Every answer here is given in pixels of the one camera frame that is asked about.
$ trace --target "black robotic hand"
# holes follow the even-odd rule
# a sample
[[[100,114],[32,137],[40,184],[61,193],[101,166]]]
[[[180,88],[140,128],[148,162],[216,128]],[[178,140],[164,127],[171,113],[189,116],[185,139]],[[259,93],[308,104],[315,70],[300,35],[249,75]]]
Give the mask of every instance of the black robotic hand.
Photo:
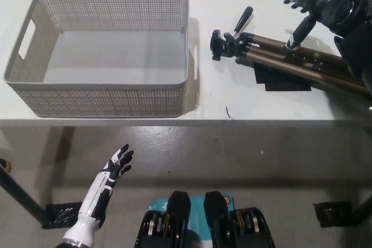
[[[321,14],[328,0],[285,0],[285,4],[293,3],[292,9],[301,7],[301,13],[309,12],[317,21],[321,21]]]

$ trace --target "basket handle hole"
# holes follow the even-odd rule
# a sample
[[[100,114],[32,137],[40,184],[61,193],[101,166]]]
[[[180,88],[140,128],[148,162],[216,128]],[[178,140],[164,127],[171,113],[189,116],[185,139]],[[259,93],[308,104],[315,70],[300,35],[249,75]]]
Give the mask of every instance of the basket handle hole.
[[[36,26],[33,20],[30,20],[27,26],[26,33],[24,33],[21,46],[19,47],[18,54],[24,59],[27,55],[28,48],[30,46],[31,40],[33,39]]]

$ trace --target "table leg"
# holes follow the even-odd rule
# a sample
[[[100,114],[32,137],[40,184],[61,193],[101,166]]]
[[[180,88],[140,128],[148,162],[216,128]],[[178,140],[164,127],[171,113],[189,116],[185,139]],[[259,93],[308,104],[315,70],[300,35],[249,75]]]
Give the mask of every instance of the table leg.
[[[0,186],[7,191],[24,209],[28,211],[41,225],[48,225],[52,220],[47,212],[9,175],[0,167]]]

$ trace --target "white robotic hand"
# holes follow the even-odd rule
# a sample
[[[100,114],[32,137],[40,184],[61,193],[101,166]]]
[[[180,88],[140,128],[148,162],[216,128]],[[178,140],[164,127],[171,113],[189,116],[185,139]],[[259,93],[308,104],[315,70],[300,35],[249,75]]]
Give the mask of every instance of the white robotic hand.
[[[106,208],[116,181],[131,169],[127,164],[134,152],[125,153],[128,148],[128,144],[120,148],[96,176],[80,207],[76,224],[65,233],[63,243],[58,247],[93,247],[94,233],[105,221]]]

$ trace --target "tripod handle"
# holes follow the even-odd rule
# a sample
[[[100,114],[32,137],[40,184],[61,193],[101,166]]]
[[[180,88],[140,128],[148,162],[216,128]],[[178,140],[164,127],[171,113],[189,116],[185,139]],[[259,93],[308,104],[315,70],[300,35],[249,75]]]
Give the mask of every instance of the tripod handle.
[[[249,19],[249,17],[252,15],[252,13],[253,13],[253,8],[252,7],[248,6],[247,8],[245,8],[245,10],[243,12],[243,15],[240,17],[240,19],[238,21],[238,24],[234,29],[234,31],[235,31],[234,34],[238,34],[241,31],[241,29],[243,28],[243,26],[245,25],[245,23]]]

